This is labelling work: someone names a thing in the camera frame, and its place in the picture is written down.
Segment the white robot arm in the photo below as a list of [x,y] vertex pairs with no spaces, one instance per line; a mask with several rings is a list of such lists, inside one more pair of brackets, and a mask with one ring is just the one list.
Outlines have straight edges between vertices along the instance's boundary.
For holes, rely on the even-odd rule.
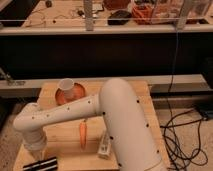
[[106,81],[95,95],[49,110],[29,103],[13,126],[22,133],[25,148],[35,151],[46,145],[45,126],[96,116],[104,120],[120,171],[167,171],[139,98],[120,78]]

